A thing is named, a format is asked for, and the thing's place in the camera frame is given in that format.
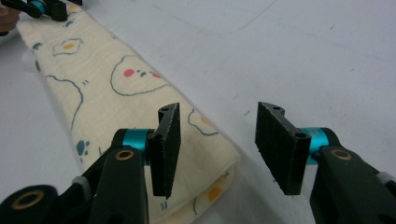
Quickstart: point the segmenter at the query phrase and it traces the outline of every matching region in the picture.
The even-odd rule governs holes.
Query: table surface
[[[282,194],[254,144],[258,102],[284,107],[296,127],[333,129],[396,176],[394,1],[85,0],[83,8],[238,148],[231,188],[196,223],[314,223],[317,167],[307,167],[302,195]],[[0,37],[0,201],[35,184],[63,192],[81,174],[26,50],[17,32]]]

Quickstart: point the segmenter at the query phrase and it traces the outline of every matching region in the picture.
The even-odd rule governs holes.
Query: folded towel
[[[230,186],[238,153],[136,52],[80,7],[69,5],[68,14],[65,22],[20,21],[18,29],[64,112],[82,167],[109,148],[117,129],[156,128],[157,110],[180,103],[182,139],[172,196],[154,197],[146,170],[149,220],[193,222]]]

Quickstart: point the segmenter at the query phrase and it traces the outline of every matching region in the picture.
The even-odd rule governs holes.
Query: red dot
[[[127,69],[124,72],[124,76],[125,77],[131,77],[134,74],[134,70],[133,69]]]
[[[157,73],[153,73],[152,75],[153,75],[154,77],[161,78],[160,75],[158,75]]]

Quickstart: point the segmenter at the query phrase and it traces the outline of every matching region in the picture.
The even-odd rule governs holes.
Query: cream towel
[[[152,196],[146,170],[149,219],[193,222],[230,186],[238,153],[136,52],[80,7],[69,5],[68,11],[66,22],[43,17],[20,21],[18,29],[63,109],[82,167],[109,148],[117,129],[156,128],[157,110],[180,103],[182,139],[172,196]]]

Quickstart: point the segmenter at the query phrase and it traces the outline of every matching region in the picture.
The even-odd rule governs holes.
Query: white surface
[[[84,8],[183,92],[242,154],[231,189],[196,223],[313,223],[254,144],[257,102],[396,175],[394,1],[86,0]],[[63,192],[79,174],[62,117],[18,35],[0,40],[0,200],[32,184]]]

